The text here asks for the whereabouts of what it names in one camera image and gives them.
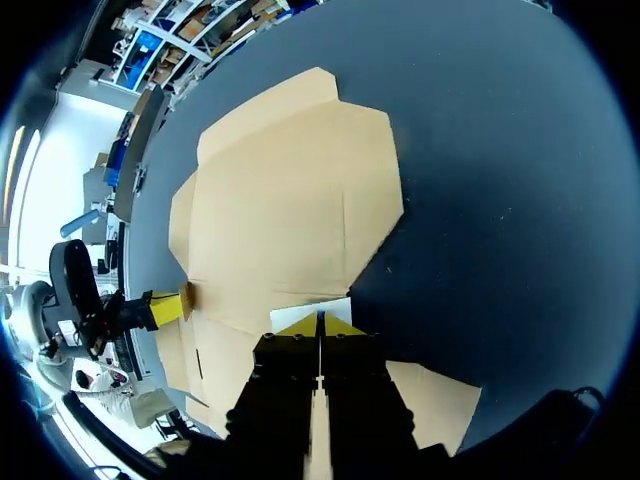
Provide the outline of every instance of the white wall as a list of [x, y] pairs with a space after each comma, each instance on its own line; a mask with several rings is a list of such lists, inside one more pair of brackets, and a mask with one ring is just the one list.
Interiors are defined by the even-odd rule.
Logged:
[[[98, 153], [109, 152], [125, 113], [60, 94], [42, 132], [33, 167], [30, 172], [28, 168], [20, 171], [20, 176], [28, 175], [28, 181], [24, 182], [23, 201], [14, 201], [12, 206], [11, 222], [20, 219], [17, 242], [9, 241], [9, 258], [17, 258], [19, 267], [49, 270], [51, 248], [63, 240], [60, 227], [84, 213], [82, 175], [95, 164]], [[80, 235], [76, 232], [73, 238]]]
[[60, 87], [60, 91], [90, 100], [96, 100], [100, 103], [112, 105], [124, 110], [133, 110], [133, 107], [140, 98], [140, 94], [111, 87], [108, 84], [91, 81], [92, 77], [101, 68], [105, 69], [105, 71], [109, 70], [107, 65], [92, 62], [91, 60], [82, 60], [80, 64], [69, 73], [69, 76]]

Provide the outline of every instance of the cardboard flap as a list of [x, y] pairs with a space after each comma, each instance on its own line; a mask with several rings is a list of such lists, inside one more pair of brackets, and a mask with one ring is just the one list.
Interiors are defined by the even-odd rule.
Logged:
[[194, 172], [178, 189], [171, 201], [169, 215], [169, 250], [185, 272], [189, 271], [189, 238], [191, 233], [191, 207], [196, 186]]
[[335, 77], [321, 68], [285, 80], [236, 107], [205, 130], [198, 143], [198, 164], [253, 133], [337, 98]]
[[158, 347], [160, 361], [164, 367], [167, 384], [171, 388], [190, 391], [189, 382], [185, 376], [187, 370], [184, 358], [184, 348], [180, 335], [178, 321], [165, 324], [159, 330], [153, 332]]
[[442, 443], [449, 455], [455, 455], [471, 423], [481, 389], [416, 363], [387, 362], [387, 370], [413, 412], [413, 437], [418, 447]]
[[208, 426], [209, 425], [209, 407], [190, 397], [186, 397], [185, 402], [186, 402], [187, 415], [189, 415], [194, 420], [197, 420], [200, 423]]
[[226, 434], [221, 419], [231, 410], [253, 371], [253, 349], [260, 335], [240, 332], [220, 322], [195, 315], [196, 348], [203, 365], [203, 401], [209, 405], [211, 425], [220, 436]]
[[193, 313], [188, 319], [181, 318], [177, 321], [180, 326], [182, 338], [182, 355], [184, 357], [183, 375], [187, 378], [189, 392], [196, 398], [204, 401], [205, 393], [202, 386], [202, 363], [196, 345], [196, 332], [193, 322]]

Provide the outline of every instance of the black equipment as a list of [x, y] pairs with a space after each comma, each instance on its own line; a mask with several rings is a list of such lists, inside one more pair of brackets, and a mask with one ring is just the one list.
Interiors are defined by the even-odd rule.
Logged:
[[[94, 360], [102, 355], [107, 342], [117, 340], [127, 330], [157, 329], [148, 308], [151, 292], [135, 300], [125, 300], [120, 290], [100, 296], [89, 252], [81, 240], [56, 244], [49, 257], [49, 272], [53, 293], [42, 306], [45, 330], [56, 332], [58, 322], [71, 320]], [[50, 345], [55, 353], [55, 342]]]

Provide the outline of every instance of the cardboard box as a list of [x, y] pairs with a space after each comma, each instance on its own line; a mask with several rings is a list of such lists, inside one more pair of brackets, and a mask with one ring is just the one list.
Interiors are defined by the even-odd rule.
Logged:
[[96, 164], [94, 165], [94, 167], [103, 167], [107, 164], [108, 160], [109, 160], [108, 153], [99, 153], [98, 157], [96, 158]]
[[142, 0], [142, 5], [151, 10], [156, 10], [161, 4], [162, 2], [160, 0]]
[[202, 30], [204, 30], [204, 27], [205, 26], [199, 20], [191, 19], [178, 32], [178, 36], [190, 42], [196, 37], [196, 35], [198, 35]]
[[222, 42], [218, 47], [216, 47], [215, 50], [213, 51], [213, 58], [215, 58], [217, 55], [221, 54], [226, 49], [231, 47], [234, 43], [236, 43], [238, 40], [244, 37], [247, 33], [251, 32], [252, 30], [255, 30], [263, 23], [275, 17], [276, 17], [276, 13], [263, 13], [262, 15], [260, 15], [260, 17], [255, 19], [253, 22], [245, 25], [242, 29], [238, 30], [236, 33], [231, 35], [227, 40]]
[[174, 65], [180, 62], [182, 58], [186, 55], [186, 52], [178, 47], [169, 47], [167, 48], [160, 57], [160, 63], [168, 62], [173, 63]]
[[[198, 399], [187, 413], [225, 437], [270, 312], [344, 297], [402, 215], [402, 192], [388, 116], [340, 101], [320, 68], [225, 115], [202, 133], [197, 158], [169, 225], [193, 309], [155, 335], [169, 386]], [[480, 390], [414, 364], [388, 368], [424, 424], [419, 445], [454, 452]]]
[[175, 64], [173, 63], [167, 61], [160, 62], [154, 70], [153, 75], [151, 75], [151, 81], [158, 85], [163, 83], [167, 78], [169, 78], [169, 76], [171, 76], [171, 72], [174, 67]]
[[265, 11], [267, 8], [272, 7], [274, 5], [278, 5], [278, 2], [276, 2], [276, 0], [260, 0], [253, 7], [251, 7], [251, 13], [253, 15], [259, 15], [260, 13]]

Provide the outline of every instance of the storage box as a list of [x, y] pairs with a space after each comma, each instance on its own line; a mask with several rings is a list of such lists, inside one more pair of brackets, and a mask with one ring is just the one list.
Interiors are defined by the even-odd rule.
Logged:
[[190, 42], [196, 37], [196, 35], [198, 35], [202, 30], [204, 30], [204, 27], [205, 27], [204, 24], [202, 24], [199, 20], [192, 18], [178, 32], [178, 36]]
[[213, 58], [215, 58], [217, 55], [220, 55], [226, 49], [231, 47], [234, 43], [236, 43], [238, 40], [244, 37], [247, 33], [257, 29], [260, 25], [264, 24], [265, 22], [275, 17], [276, 17], [275, 13], [262, 13], [262, 15], [260, 15], [257, 19], [255, 19], [251, 23], [246, 24], [242, 29], [235, 32], [227, 40], [225, 40], [219, 46], [217, 46], [213, 51]]
[[162, 2], [160, 0], [142, 0], [142, 5], [150, 8], [151, 10], [156, 10]]
[[185, 56], [186, 52], [178, 47], [170, 47], [164, 51], [162, 57], [160, 57], [160, 62], [169, 62], [173, 64], [177, 64], [180, 60], [182, 60]]
[[169, 78], [174, 67], [175, 65], [170, 62], [165, 61], [159, 63], [153, 72], [153, 75], [151, 75], [151, 81], [158, 85], [163, 83], [167, 78]]
[[251, 7], [251, 13], [253, 15], [259, 15], [261, 12], [265, 11], [267, 8], [278, 5], [276, 0], [260, 0], [253, 7]]

